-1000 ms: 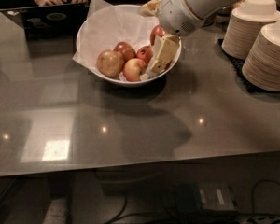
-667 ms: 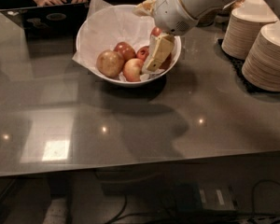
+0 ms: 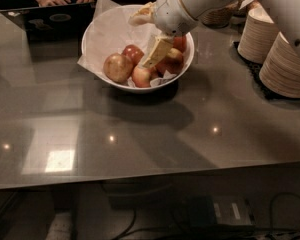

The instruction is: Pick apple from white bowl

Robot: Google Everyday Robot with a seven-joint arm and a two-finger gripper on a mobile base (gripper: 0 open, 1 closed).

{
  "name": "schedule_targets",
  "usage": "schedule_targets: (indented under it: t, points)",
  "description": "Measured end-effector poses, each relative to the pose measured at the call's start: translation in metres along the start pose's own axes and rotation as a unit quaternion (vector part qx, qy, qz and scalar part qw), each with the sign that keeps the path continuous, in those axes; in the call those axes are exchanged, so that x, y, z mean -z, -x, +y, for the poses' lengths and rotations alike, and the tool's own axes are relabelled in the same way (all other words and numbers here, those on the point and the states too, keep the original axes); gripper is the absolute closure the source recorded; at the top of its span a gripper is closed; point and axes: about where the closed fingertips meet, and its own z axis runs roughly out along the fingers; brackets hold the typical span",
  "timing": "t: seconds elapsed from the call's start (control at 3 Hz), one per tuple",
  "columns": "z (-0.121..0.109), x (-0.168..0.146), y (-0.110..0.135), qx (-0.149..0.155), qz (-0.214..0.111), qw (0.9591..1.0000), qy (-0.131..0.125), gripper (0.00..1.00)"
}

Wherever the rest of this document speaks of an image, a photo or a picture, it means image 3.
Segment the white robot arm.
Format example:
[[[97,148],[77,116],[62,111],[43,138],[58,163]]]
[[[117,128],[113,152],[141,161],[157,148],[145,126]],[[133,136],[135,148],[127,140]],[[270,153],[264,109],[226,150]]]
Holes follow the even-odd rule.
[[[162,36],[183,36],[200,20],[236,0],[156,0],[129,18],[133,26],[154,24]],[[300,0],[257,0],[300,57]]]

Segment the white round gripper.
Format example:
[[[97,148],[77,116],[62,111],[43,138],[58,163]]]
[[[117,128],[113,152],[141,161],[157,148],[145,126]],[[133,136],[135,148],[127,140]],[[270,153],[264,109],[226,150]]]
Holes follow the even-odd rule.
[[[154,23],[164,33],[150,37],[141,66],[151,68],[160,62],[173,47],[173,36],[190,32],[199,18],[216,4],[217,0],[156,0],[155,5],[148,2],[141,6],[128,23],[132,26]]]

